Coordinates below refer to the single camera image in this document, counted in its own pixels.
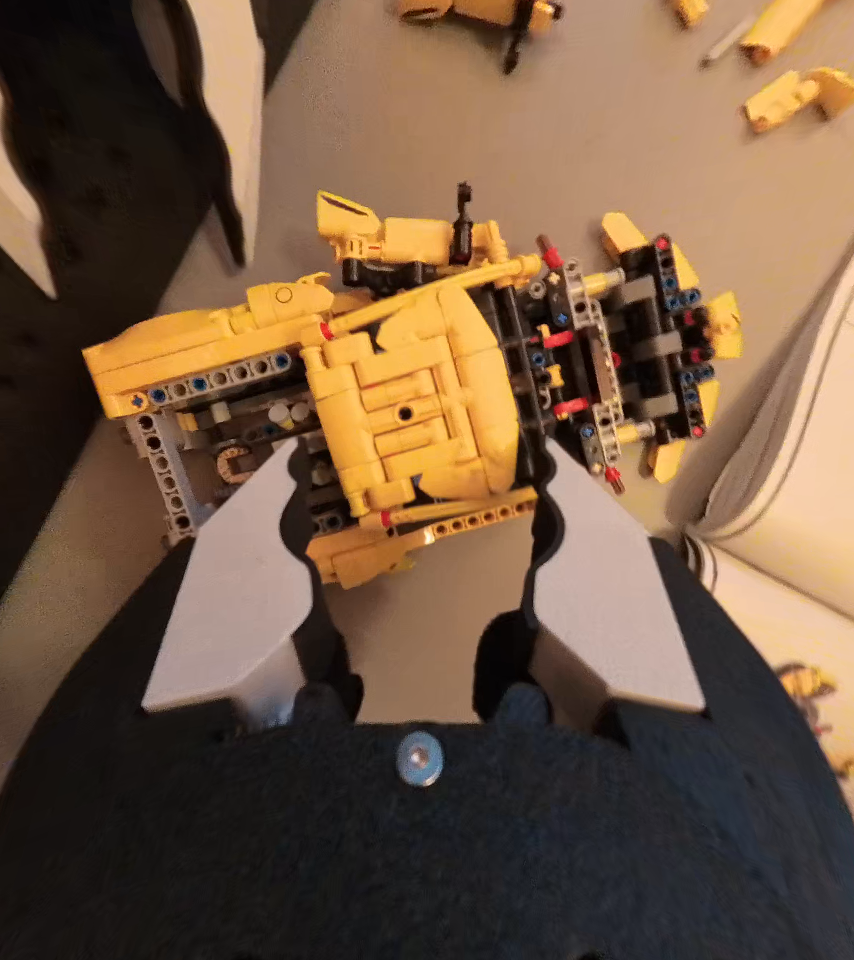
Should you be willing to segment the yellow brick panel assembly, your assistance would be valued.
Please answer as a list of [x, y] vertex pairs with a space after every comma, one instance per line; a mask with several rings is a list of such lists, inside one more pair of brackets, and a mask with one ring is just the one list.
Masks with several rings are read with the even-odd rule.
[[393, 6], [398, 18], [408, 23], [456, 18], [499, 30], [505, 39], [505, 76], [517, 69], [524, 44], [549, 34], [565, 13], [558, 1], [396, 1]]

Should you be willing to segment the grey desk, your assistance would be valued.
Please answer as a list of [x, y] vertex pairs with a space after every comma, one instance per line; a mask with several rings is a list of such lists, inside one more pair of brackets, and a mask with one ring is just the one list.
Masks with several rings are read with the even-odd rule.
[[[854, 241], [854, 106], [827, 121], [809, 107], [756, 135], [741, 107], [789, 70], [854, 76], [854, 2], [831, 2], [765, 67], [731, 52], [698, 62], [765, 2], [712, 2], [682, 30], [662, 2], [573, 2], [514, 75], [495, 38], [465, 23], [401, 23], [375, 2], [322, 2], [265, 101], [255, 259], [229, 273], [210, 218], [177, 262], [161, 302], [138, 317], [226, 306], [256, 282], [328, 268], [315, 235], [319, 188], [380, 215], [450, 216], [456, 184], [473, 215], [499, 221], [512, 250], [547, 234], [605, 262], [603, 213], [622, 210], [679, 242], [710, 295], [733, 290], [745, 356], [721, 373], [721, 411], [668, 486], [621, 470], [621, 502], [670, 537], [703, 499], [764, 398], [798, 325]], [[158, 496], [118, 426], [89, 420], [85, 441], [54, 446], [53, 427], [3, 465], [59, 454], [45, 524], [0, 604], [0, 791], [31, 727], [113, 613], [163, 558]]]

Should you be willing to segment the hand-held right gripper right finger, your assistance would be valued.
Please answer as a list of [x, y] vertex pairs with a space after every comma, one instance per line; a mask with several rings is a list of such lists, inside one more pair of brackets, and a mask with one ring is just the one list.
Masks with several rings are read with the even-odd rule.
[[516, 685], [549, 717], [596, 724], [616, 704], [702, 714], [706, 696], [653, 541], [554, 438], [535, 458], [532, 548], [518, 606], [479, 642], [473, 710], [492, 719]]

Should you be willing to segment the pile of yellow brick pieces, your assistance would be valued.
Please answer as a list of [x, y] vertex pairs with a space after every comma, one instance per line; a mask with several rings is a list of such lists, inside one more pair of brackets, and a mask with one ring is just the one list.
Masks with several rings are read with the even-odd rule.
[[[766, 66], [796, 42], [826, 7], [825, 1], [768, 2], [757, 16], [749, 16], [719, 37], [698, 62], [711, 69], [732, 51], [750, 66]], [[741, 107], [747, 125], [759, 136], [787, 124], [805, 109], [814, 109], [827, 121], [854, 106], [854, 76], [835, 67], [789, 70], [747, 98]]]

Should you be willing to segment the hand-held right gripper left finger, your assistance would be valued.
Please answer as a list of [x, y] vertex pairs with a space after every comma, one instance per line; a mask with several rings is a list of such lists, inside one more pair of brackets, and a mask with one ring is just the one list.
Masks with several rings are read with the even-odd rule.
[[142, 708], [160, 715], [225, 702], [247, 727], [288, 723], [322, 687], [357, 720], [363, 682], [330, 615], [313, 535], [311, 464], [288, 439], [196, 535]]

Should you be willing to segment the yellow brick side assembly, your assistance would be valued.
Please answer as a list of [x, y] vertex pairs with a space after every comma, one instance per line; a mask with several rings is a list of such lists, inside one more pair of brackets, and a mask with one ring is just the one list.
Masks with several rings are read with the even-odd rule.
[[472, 198], [472, 187], [463, 181], [457, 185], [452, 221], [382, 219], [370, 207], [320, 190], [317, 232], [334, 252], [342, 285], [382, 299], [508, 259], [499, 225], [472, 219]]

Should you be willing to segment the yellow brick toy car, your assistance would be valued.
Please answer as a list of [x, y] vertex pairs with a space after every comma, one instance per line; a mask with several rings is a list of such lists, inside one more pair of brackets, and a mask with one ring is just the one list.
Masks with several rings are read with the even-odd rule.
[[531, 513], [546, 438], [618, 495], [625, 448], [673, 480], [716, 415], [717, 362], [743, 354], [740, 307], [704, 298], [673, 238], [622, 212], [602, 218], [601, 241], [600, 272], [540, 236], [536, 253], [383, 298], [325, 272], [268, 282], [82, 356], [152, 471], [170, 546], [302, 439], [309, 554], [322, 582], [350, 589]]

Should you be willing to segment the open instruction book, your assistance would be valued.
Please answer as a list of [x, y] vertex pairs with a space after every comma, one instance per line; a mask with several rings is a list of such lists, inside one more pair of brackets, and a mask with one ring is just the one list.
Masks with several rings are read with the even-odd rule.
[[684, 540], [854, 816], [854, 248]]

